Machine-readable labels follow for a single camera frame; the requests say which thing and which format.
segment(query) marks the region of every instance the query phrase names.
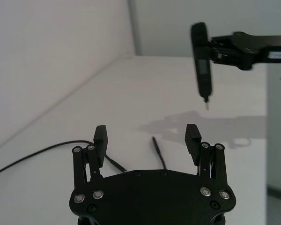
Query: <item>gray floor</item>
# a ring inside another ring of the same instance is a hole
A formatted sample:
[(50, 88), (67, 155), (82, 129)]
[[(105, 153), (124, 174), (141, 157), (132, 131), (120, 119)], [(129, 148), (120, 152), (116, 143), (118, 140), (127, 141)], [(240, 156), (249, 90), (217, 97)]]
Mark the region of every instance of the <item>gray floor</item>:
[(268, 196), (267, 225), (281, 225), (281, 200)]

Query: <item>wire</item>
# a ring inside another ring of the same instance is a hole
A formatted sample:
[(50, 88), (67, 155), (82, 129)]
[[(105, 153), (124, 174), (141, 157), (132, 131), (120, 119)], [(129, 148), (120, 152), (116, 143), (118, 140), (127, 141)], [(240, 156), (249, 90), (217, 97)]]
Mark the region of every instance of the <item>wire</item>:
[(163, 159), (163, 156), (161, 155), (161, 152), (160, 152), (160, 149), (158, 147), (158, 144), (157, 144), (157, 141), (156, 141), (156, 138), (154, 136), (152, 136), (152, 140), (153, 140), (153, 144), (154, 144), (154, 147), (155, 147), (155, 150), (156, 150), (156, 153), (158, 154), (159, 158), (160, 158), (160, 161), (161, 163), (163, 164), (163, 169), (166, 170), (167, 167), (165, 165), (165, 162), (164, 162), (164, 159)]
[[(49, 146), (49, 147), (47, 147), (47, 148), (45, 148), (45, 149), (42, 149), (42, 150), (40, 150), (40, 151), (37, 151), (37, 152), (35, 152), (35, 153), (32, 153), (32, 154), (30, 154), (30, 155), (28, 155), (28, 156), (25, 156), (25, 157), (23, 157), (23, 158), (21, 158), (21, 159), (15, 161), (15, 162), (9, 164), (9, 165), (3, 167), (2, 169), (0, 169), (0, 173), (3, 172), (3, 171), (5, 171), (5, 170), (7, 170), (7, 169), (10, 168), (10, 167), (12, 167), (13, 165), (18, 164), (18, 163), (20, 163), (20, 162), (22, 162), (22, 161), (24, 161), (24, 160), (26, 160), (26, 159), (28, 159), (28, 158), (31, 158), (31, 157), (33, 157), (33, 156), (36, 156), (36, 155), (38, 155), (38, 154), (40, 154), (40, 153), (42, 153), (42, 152), (44, 152), (44, 151), (48, 151), (48, 150), (57, 148), (57, 147), (62, 146), (62, 145), (73, 144), (73, 143), (92, 144), (92, 142), (85, 141), (85, 140), (68, 141), (68, 142), (62, 142), (62, 143), (59, 143), (59, 144), (55, 144), (55, 145)], [(108, 161), (110, 161), (111, 164), (113, 164), (113, 165), (114, 165), (116, 168), (118, 168), (121, 172), (124, 173), (124, 172), (127, 171), (124, 167), (122, 167), (122, 166), (121, 166), (120, 164), (118, 164), (116, 161), (112, 160), (112, 159), (109, 158), (108, 156), (105, 156), (105, 157), (106, 157), (106, 159), (107, 159)]]

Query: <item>label on robot arm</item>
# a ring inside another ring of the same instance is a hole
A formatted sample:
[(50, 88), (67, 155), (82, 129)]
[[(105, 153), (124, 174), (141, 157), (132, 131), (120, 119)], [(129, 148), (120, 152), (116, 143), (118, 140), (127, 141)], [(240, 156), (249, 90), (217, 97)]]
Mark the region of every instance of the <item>label on robot arm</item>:
[(281, 52), (269, 52), (268, 58), (273, 60), (281, 60)]

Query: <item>table surface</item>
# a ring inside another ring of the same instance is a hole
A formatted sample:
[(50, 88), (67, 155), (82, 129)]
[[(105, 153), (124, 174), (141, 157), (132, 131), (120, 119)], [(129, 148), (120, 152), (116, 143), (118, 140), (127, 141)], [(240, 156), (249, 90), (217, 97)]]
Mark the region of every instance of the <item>table surface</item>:
[[(120, 59), (0, 148), (0, 168), (55, 143), (108, 132), (108, 155), (127, 170), (160, 169), (151, 136), (168, 169), (196, 173), (184, 143), (187, 123), (202, 141), (226, 146), (228, 183), (237, 204), (228, 225), (266, 221), (266, 67), (252, 71), (213, 65), (214, 93), (205, 109), (190, 58)], [(71, 149), (59, 147), (0, 174), (0, 225), (75, 225)], [(105, 161), (101, 174), (118, 170)]]

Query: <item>black cable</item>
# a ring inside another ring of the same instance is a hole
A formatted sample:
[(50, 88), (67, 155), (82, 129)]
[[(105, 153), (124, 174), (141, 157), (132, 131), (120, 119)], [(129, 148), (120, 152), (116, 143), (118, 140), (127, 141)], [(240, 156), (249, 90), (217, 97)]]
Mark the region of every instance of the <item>black cable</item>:
[(158, 156), (159, 156), (159, 158), (160, 158), (160, 161), (161, 161), (161, 163), (163, 164), (163, 169), (166, 170), (167, 167), (166, 167), (166, 165), (165, 165), (164, 159), (163, 159), (163, 157), (162, 157), (162, 155), (161, 155), (160, 149), (159, 149), (159, 147), (158, 147), (157, 141), (156, 141), (156, 139), (155, 139), (154, 136), (152, 136), (152, 140), (153, 140), (153, 144), (154, 144), (156, 153), (158, 154)]
[[(28, 155), (28, 156), (25, 156), (25, 157), (23, 157), (23, 158), (21, 158), (21, 159), (15, 161), (15, 162), (13, 162), (13, 163), (7, 165), (7, 166), (5, 166), (4, 168), (0, 169), (0, 173), (3, 172), (3, 171), (5, 171), (6, 169), (12, 167), (13, 165), (15, 165), (15, 164), (17, 164), (17, 163), (20, 163), (20, 162), (22, 162), (22, 161), (24, 161), (24, 160), (26, 160), (26, 159), (28, 159), (28, 158), (31, 158), (31, 157), (33, 157), (33, 156), (36, 156), (36, 155), (38, 155), (38, 154), (40, 154), (40, 153), (42, 153), (42, 152), (44, 152), (44, 151), (48, 151), (48, 150), (50, 150), (50, 149), (54, 149), (54, 148), (57, 148), (57, 147), (62, 146), (62, 145), (73, 144), (73, 143), (92, 144), (92, 142), (85, 141), (85, 140), (68, 141), (68, 142), (62, 142), (62, 143), (59, 143), (59, 144), (55, 144), (55, 145), (49, 146), (49, 147), (47, 147), (47, 148), (45, 148), (45, 149), (42, 149), (42, 150), (40, 150), (40, 151), (37, 151), (37, 152), (35, 152), (35, 153), (32, 153), (32, 154), (30, 154), (30, 155)], [(108, 156), (106, 156), (106, 159), (107, 159), (108, 161), (110, 161), (110, 163), (113, 164), (116, 168), (118, 168), (121, 172), (123, 172), (123, 173), (126, 172), (126, 169), (123, 168), (123, 167), (122, 167), (120, 164), (118, 164), (116, 161), (112, 160), (112, 159), (109, 158)]]

